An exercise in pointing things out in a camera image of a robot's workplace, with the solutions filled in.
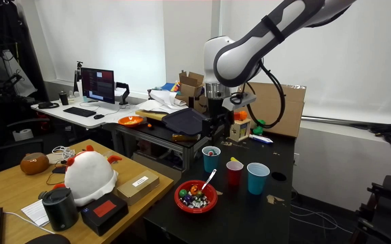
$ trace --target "black box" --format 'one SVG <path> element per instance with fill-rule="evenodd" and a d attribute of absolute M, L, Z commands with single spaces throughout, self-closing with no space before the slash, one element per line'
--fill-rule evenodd
<path fill-rule="evenodd" d="M 82 209 L 82 217 L 98 236 L 102 236 L 121 219 L 128 215 L 128 204 L 113 193 L 104 196 L 98 201 Z"/>

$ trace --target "computer monitor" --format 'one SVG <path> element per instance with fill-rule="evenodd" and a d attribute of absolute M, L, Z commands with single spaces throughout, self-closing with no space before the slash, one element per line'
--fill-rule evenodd
<path fill-rule="evenodd" d="M 83 97 L 106 104 L 116 104 L 114 72 L 82 68 Z"/>

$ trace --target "bowl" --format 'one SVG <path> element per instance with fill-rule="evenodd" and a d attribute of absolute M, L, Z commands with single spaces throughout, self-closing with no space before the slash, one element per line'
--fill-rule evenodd
<path fill-rule="evenodd" d="M 218 192 L 214 189 L 214 186 L 208 185 L 204 190 L 204 196 L 208 199 L 208 205 L 204 208 L 189 208 L 186 207 L 180 197 L 181 190 L 188 190 L 191 192 L 193 186 L 196 186 L 199 190 L 204 186 L 204 181 L 186 181 L 182 185 L 180 185 L 177 188 L 177 190 L 174 192 L 174 203 L 176 205 L 185 213 L 191 213 L 191 215 L 203 215 L 203 213 L 208 213 L 211 212 L 219 201 L 219 196 Z"/>
<path fill-rule="evenodd" d="M 138 117 L 138 116 L 124 117 L 119 121 L 120 125 L 123 125 L 125 128 L 132 128 L 132 129 L 142 127 L 143 123 L 144 123 L 143 117 Z"/>

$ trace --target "spoon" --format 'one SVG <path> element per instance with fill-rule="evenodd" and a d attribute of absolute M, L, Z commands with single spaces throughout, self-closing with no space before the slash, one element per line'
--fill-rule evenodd
<path fill-rule="evenodd" d="M 212 178 L 215 177 L 215 174 L 218 174 L 218 170 L 215 169 L 212 173 L 211 173 L 211 175 L 210 175 L 210 178 L 208 178 L 208 181 L 204 184 L 204 186 L 201 188 L 201 192 L 204 192 L 205 190 L 205 188 L 208 186 L 208 184 L 212 181 Z"/>

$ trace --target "wooden table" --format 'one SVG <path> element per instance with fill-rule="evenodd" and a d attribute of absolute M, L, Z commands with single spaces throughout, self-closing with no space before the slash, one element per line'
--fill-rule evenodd
<path fill-rule="evenodd" d="M 110 155 L 119 155 L 91 140 L 86 140 L 71 148 L 81 152 L 82 150 L 86 150 L 87 146 L 93 146 L 97 152 L 105 155 L 106 158 Z M 113 169 L 119 173 L 119 185 L 125 184 L 146 170 L 150 170 L 127 158 L 113 165 Z M 47 185 L 52 170 L 53 167 L 49 167 L 45 173 L 33 177 L 25 175 L 19 167 L 0 173 L 0 208 L 3 208 L 5 212 L 14 212 L 26 217 L 21 209 L 36 203 L 43 192 L 49 192 L 53 189 L 52 186 Z M 129 207 L 129 213 L 104 236 L 100 238 L 97 234 L 94 234 L 83 223 L 81 216 L 72 228 L 57 234 L 68 238 L 71 243 L 112 243 L 119 235 L 131 227 L 131 224 L 143 217 L 143 215 L 171 189 L 173 181 L 159 173 L 157 174 L 159 175 L 159 185 L 157 185 L 155 189 L 152 189 L 135 205 Z M 49 181 L 60 182 L 63 180 L 63 175 L 53 174 Z M 5 216 L 3 243 L 26 243 L 43 235 L 47 235 L 47 232 L 15 216 Z"/>

